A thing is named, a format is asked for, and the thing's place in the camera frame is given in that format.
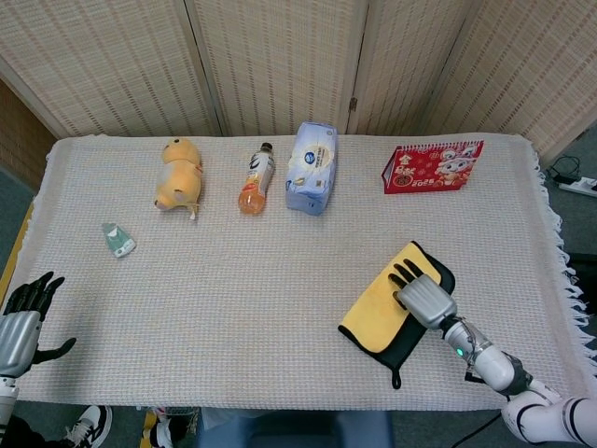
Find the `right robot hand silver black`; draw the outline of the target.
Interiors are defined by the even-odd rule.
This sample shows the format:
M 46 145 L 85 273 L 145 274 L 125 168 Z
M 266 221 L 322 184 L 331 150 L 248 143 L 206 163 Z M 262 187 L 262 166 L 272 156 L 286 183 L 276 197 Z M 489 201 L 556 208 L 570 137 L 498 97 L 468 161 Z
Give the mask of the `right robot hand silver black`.
M 456 316 L 455 300 L 414 262 L 404 259 L 393 267 L 388 279 L 398 287 L 394 298 L 422 326 L 440 329 L 446 319 Z

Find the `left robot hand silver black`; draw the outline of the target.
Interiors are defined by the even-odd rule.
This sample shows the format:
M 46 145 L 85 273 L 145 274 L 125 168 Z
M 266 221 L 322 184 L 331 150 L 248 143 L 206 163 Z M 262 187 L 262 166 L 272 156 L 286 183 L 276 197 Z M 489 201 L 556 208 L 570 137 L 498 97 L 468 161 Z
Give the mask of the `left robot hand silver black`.
M 76 338 L 69 338 L 58 348 L 39 349 L 49 307 L 64 280 L 63 276 L 54 277 L 54 272 L 47 272 L 10 294 L 1 314 L 2 377 L 20 378 L 33 365 L 63 357 L 76 344 Z

